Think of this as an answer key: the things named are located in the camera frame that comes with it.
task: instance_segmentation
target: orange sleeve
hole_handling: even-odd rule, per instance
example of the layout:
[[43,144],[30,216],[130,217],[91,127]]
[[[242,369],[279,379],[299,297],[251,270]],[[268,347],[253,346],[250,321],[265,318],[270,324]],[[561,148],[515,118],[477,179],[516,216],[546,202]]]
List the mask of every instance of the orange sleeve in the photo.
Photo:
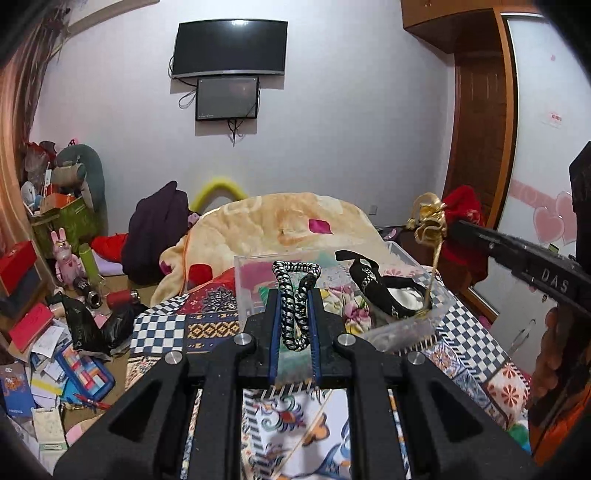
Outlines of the orange sleeve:
[[[538,465],[542,465],[554,455],[560,443],[568,436],[570,429],[577,423],[590,397],[591,385],[588,385],[583,398],[570,411],[561,416],[555,425],[548,429],[534,456]],[[530,423],[530,445],[532,451],[538,445],[540,435],[540,429]]]

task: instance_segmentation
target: red book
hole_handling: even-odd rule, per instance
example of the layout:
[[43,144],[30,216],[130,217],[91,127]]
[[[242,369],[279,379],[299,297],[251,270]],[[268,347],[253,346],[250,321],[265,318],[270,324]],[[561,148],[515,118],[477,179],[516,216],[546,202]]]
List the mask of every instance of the red book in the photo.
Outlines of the red book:
[[37,338],[51,323],[53,314],[42,303],[35,305],[16,326],[10,330],[14,345],[24,352],[30,343]]
[[0,258],[0,294],[11,295],[36,260],[37,255],[31,241],[15,244]]

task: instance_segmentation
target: blanket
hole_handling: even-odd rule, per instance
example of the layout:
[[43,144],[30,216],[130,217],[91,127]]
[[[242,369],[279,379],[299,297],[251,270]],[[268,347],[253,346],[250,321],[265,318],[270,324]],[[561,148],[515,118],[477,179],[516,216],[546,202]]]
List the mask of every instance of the blanket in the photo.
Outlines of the blanket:
[[207,264],[216,277],[234,266],[234,257],[304,249],[350,247],[380,261],[388,249],[362,210],[314,193],[274,193],[228,203],[202,216],[174,247],[160,255],[169,273],[151,306],[184,292],[189,268]]

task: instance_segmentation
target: green tube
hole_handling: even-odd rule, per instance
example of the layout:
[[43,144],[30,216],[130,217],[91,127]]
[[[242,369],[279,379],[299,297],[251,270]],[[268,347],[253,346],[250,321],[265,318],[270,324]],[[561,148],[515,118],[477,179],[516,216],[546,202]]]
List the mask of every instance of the green tube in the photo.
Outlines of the green tube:
[[93,280],[99,275],[99,267],[96,266],[95,258],[92,255],[92,250],[88,244],[82,244],[78,249],[78,254],[82,260],[82,264],[86,269],[86,276],[91,284]]

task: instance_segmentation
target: metal screw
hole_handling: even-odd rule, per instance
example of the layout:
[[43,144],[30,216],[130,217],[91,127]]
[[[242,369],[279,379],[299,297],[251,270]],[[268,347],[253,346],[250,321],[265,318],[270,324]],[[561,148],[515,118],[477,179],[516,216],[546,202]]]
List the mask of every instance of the metal screw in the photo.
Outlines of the metal screw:
[[410,352],[407,358],[413,365],[422,365],[425,363],[425,356],[421,352]]
[[182,359],[183,354],[181,352],[177,352],[176,350],[168,352],[166,355],[164,355],[164,361],[170,365],[179,364]]
[[239,333],[234,335],[234,343],[237,345],[248,345],[252,342],[252,335],[249,333]]
[[355,336],[350,333],[341,333],[336,341],[343,346],[351,346],[355,343]]

